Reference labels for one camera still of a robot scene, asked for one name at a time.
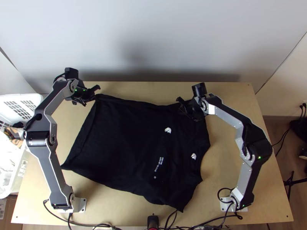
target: table surface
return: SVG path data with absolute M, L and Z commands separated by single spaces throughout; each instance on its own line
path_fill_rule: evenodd
M 99 84 L 99 92 L 122 99 L 151 102 L 157 105 L 174 103 L 178 96 L 192 98 L 191 86 L 197 82 L 85 82 L 90 88 Z M 222 98 L 225 105 L 249 117 L 267 130 L 253 88 L 249 83 L 208 82 L 207 91 Z M 73 106 L 64 101 L 54 112 L 58 123 L 57 156 L 62 164 L 89 113 L 93 102 L 86 107 Z M 211 147 L 201 164 L 201 182 L 183 213 L 178 213 L 176 226 L 197 225 L 224 215 L 220 211 L 217 191 L 236 185 L 242 160 L 234 141 L 235 129 L 216 116 L 206 117 Z M 63 171 L 66 183 L 73 187 L 77 197 L 87 198 L 85 213 L 75 213 L 72 220 L 84 224 L 111 223 L 115 226 L 146 226 L 147 217 L 158 215 L 164 226 L 174 211 L 167 205 L 155 205 L 144 197 L 108 188 L 72 171 Z M 254 191 L 254 203 L 248 212 L 240 212 L 243 220 L 227 218 L 226 224 L 254 224 L 293 221 L 281 174 L 274 155 L 263 165 Z M 12 222 L 26 224 L 66 225 L 43 206 L 50 191 L 36 158 L 31 156 L 17 198 Z M 68 214 L 54 212 L 67 219 Z

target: black t-shirt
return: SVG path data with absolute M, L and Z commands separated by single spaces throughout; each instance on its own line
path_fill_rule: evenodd
M 104 94 L 95 100 L 62 169 L 182 212 L 202 181 L 201 160 L 210 147 L 205 120 L 181 114 L 178 103 Z

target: cardboard box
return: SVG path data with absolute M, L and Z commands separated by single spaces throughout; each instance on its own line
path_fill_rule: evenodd
M 1 230 L 22 230 L 22 224 L 11 223 L 17 196 L 8 196 L 0 199 L 0 229 Z

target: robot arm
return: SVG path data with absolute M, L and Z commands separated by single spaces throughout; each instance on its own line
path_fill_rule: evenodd
M 86 106 L 100 87 L 96 85 L 87 89 L 78 79 L 76 69 L 66 68 L 62 75 L 55 79 L 53 91 L 38 105 L 34 116 L 25 125 L 25 139 L 30 152 L 38 159 L 49 186 L 51 206 L 59 212 L 84 212 L 86 199 L 75 197 L 72 187 L 65 183 L 56 155 L 57 124 L 51 115 L 63 100 Z
M 192 99 L 193 109 L 200 108 L 204 116 L 216 115 L 237 130 L 235 141 L 243 160 L 242 167 L 236 187 L 229 197 L 221 197 L 220 205 L 221 210 L 226 211 L 233 201 L 229 211 L 241 210 L 254 201 L 253 189 L 261 166 L 272 154 L 272 146 L 261 128 L 248 117 L 225 106 L 218 96 L 208 94 L 204 83 L 194 85 L 192 89 L 195 100 Z

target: white laundry basket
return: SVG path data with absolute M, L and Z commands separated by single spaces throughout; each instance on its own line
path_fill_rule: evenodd
M 42 102 L 40 94 L 9 94 L 0 96 L 0 128 L 11 127 L 17 122 L 26 122 L 33 115 L 35 108 Z M 4 192 L 0 193 L 0 199 L 7 197 L 12 192 L 18 192 L 28 163 L 30 152 L 27 151 L 25 141 L 15 162 L 14 170 L 9 184 Z

